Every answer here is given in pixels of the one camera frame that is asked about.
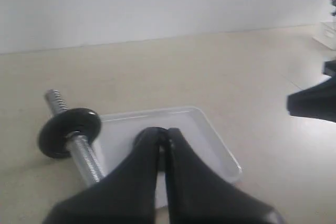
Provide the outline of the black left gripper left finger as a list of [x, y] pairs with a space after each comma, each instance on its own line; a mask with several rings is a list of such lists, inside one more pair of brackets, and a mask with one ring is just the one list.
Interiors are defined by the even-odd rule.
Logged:
[[44, 223], [154, 223], [159, 145], [164, 129], [144, 139], [100, 182], [58, 203]]

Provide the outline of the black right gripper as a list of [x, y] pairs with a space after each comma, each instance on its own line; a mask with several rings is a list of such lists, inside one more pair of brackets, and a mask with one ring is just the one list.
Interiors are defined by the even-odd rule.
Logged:
[[335, 123], [336, 60], [324, 62], [324, 75], [328, 80], [287, 96], [287, 111], [291, 116], [312, 118]]

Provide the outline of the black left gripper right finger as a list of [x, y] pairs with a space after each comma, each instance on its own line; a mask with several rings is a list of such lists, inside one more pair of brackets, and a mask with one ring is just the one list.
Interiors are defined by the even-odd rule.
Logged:
[[171, 223], [285, 223], [273, 206], [212, 171], [177, 128], [167, 130], [165, 165]]

